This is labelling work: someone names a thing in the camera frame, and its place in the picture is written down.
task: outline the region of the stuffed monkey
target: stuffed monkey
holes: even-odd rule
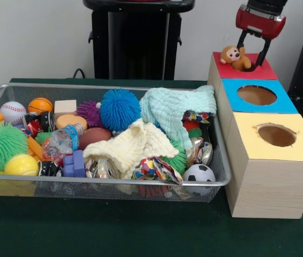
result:
[[[223,64],[230,63],[235,70],[244,71],[252,66],[250,59],[245,56],[245,52],[244,47],[239,50],[237,47],[226,47],[221,52],[220,62]]]

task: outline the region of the wire mesh basket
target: wire mesh basket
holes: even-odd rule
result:
[[[88,100],[100,102],[105,92],[112,88],[117,87],[8,84],[0,86],[0,107],[9,101],[28,106],[36,97],[45,97],[52,102],[73,99],[77,103]],[[131,90],[138,99],[147,91],[147,88],[125,88]],[[0,175],[0,196],[210,202],[220,187],[230,181],[231,170],[216,117],[204,132],[204,137],[209,135],[213,145],[210,168],[216,182],[184,182],[180,186],[159,180]]]

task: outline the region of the green table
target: green table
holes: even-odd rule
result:
[[[149,81],[22,80],[89,85]],[[199,86],[157,82],[158,86]],[[210,203],[0,197],[0,256],[303,256],[301,220],[231,218]]]

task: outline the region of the white wall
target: white wall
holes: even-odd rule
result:
[[[206,80],[210,55],[226,44],[236,44],[241,30],[235,27],[238,7],[246,0],[197,0],[182,14],[176,79]],[[303,43],[303,0],[289,0],[287,24],[269,50],[268,59],[288,88]],[[0,84],[11,78],[68,78],[76,68],[94,76],[91,10],[81,0],[0,0]],[[249,52],[258,52],[263,41],[249,36]]]

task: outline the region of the circular hole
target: circular hole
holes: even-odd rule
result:
[[[248,69],[243,69],[243,72],[253,72],[256,70],[256,68],[257,66],[254,63],[252,63],[252,66]]]
[[[281,125],[262,125],[258,134],[273,146],[287,147],[295,143],[295,133]]]
[[[273,91],[261,86],[244,86],[238,89],[237,94],[247,103],[254,105],[270,105],[277,100]]]

